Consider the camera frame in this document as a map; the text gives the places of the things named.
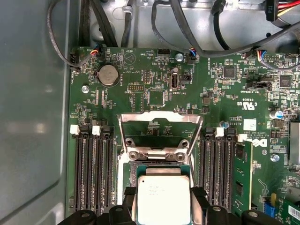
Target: gray cable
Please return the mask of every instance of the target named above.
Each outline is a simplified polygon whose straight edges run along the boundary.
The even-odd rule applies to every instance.
[[[277,67],[274,67],[272,65],[270,65],[269,63],[261,60],[260,63],[262,65],[264,65],[265,67],[269,68],[269,69],[272,69],[272,70],[277,70],[277,71],[287,71],[287,70],[293,70],[293,69],[296,69],[298,67],[300,67],[300,64],[297,64],[295,66],[292,66],[292,67],[287,67],[287,68],[277,68]]]
[[[300,27],[300,22],[297,22],[297,23],[291,25],[290,27],[277,32],[276,34],[271,35],[270,37],[267,37],[263,40],[254,42],[252,44],[249,44],[249,45],[246,45],[243,47],[225,50],[225,51],[206,51],[206,50],[203,50],[199,46],[197,40],[195,39],[195,37],[188,25],[187,19],[184,16],[184,13],[182,11],[179,0],[170,0],[170,2],[171,2],[171,7],[174,12],[177,24],[179,25],[182,33],[188,39],[189,43],[195,48],[196,52],[200,56],[203,56],[206,58],[225,57],[225,56],[229,56],[229,55],[236,54],[236,53],[248,52],[248,51],[250,51],[252,49],[256,49],[262,45],[266,45],[266,44],[270,43],[271,41],[274,41],[274,40],[282,37],[283,35],[289,33],[290,31],[295,30],[298,27]]]
[[[189,49],[178,48],[178,47],[170,44],[168,41],[166,41],[164,39],[164,37],[159,33],[159,31],[156,28],[155,20],[156,20],[156,15],[157,15],[157,5],[169,5],[169,4],[170,4],[170,2],[168,2],[168,1],[160,1],[160,0],[155,1],[153,3],[152,12],[151,12],[151,25],[152,25],[153,33],[155,34],[155,36],[157,37],[157,39],[161,43],[163,43],[163,45],[165,45],[166,47],[168,47],[169,49],[173,49],[173,50],[176,50],[176,51],[181,52],[181,53],[189,53]]]
[[[86,58],[84,58],[80,63],[72,63],[69,60],[67,60],[64,55],[61,53],[60,48],[58,47],[55,37],[54,37],[54,33],[53,33],[53,29],[52,29],[52,11],[54,9],[54,7],[56,6],[56,4],[58,2],[60,2],[61,0],[55,0],[53,1],[49,8],[48,8],[48,12],[47,12],[47,27],[48,27],[48,33],[49,33],[49,37],[51,40],[51,43],[56,51],[56,53],[58,54],[58,56],[65,62],[67,63],[69,66],[72,67],[81,67],[82,65],[84,65],[87,61],[90,60],[90,58],[92,58],[92,55],[89,54]]]

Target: chip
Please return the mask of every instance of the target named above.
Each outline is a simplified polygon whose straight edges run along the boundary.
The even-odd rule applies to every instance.
[[[223,78],[235,78],[235,67],[224,67]]]
[[[236,146],[236,154],[237,157],[239,157],[240,159],[244,158],[244,148],[241,145],[237,145]]]
[[[280,76],[279,86],[281,88],[290,88],[292,84],[291,76]]]
[[[236,182],[236,193],[239,195],[239,196],[242,196],[243,195],[243,185],[241,183],[239,183],[238,181]]]
[[[204,97],[203,98],[203,105],[209,105],[210,104],[210,97]]]

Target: red wire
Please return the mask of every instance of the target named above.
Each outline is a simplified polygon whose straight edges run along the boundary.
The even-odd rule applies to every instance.
[[[292,7],[292,6],[296,6],[298,4],[300,4],[300,0],[297,0],[297,1],[294,1],[294,2],[291,2],[291,3],[279,4],[278,8],[289,8],[289,7]]]

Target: capacitor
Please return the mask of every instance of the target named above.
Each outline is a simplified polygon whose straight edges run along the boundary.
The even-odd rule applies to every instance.
[[[222,120],[221,122],[220,122],[220,127],[222,127],[222,128],[224,128],[224,129],[227,129],[227,128],[229,128],[229,123],[228,122],[225,122],[224,120]]]
[[[272,112],[270,112],[270,118],[271,119],[283,119],[283,111],[281,110],[274,110]]]
[[[277,155],[277,154],[272,154],[271,155],[271,161],[272,162],[278,162],[279,160],[280,160],[279,155]]]

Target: microchip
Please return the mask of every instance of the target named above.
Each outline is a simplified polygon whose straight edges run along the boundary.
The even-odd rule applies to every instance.
[[[202,107],[202,112],[203,113],[209,113],[210,112],[210,108],[208,106],[203,106]]]
[[[157,129],[153,129],[153,136],[157,136],[158,135],[158,130]]]
[[[284,120],[273,120],[273,127],[283,129],[285,126]]]
[[[280,133],[280,131],[278,130],[278,131],[276,131],[276,138],[281,138],[281,133]]]
[[[235,78],[235,67],[224,67],[223,78]]]
[[[235,190],[239,196],[243,195],[243,185],[241,183],[239,183],[238,181],[235,184]]]
[[[235,155],[237,157],[239,157],[240,159],[243,159],[244,158],[244,148],[243,146],[241,145],[237,145],[236,146],[236,152],[235,152]]]
[[[204,97],[203,98],[203,105],[209,105],[210,104],[210,97]]]
[[[276,138],[276,131],[271,130],[270,138]]]
[[[291,76],[280,76],[279,86],[281,88],[290,88],[292,85],[292,77]]]

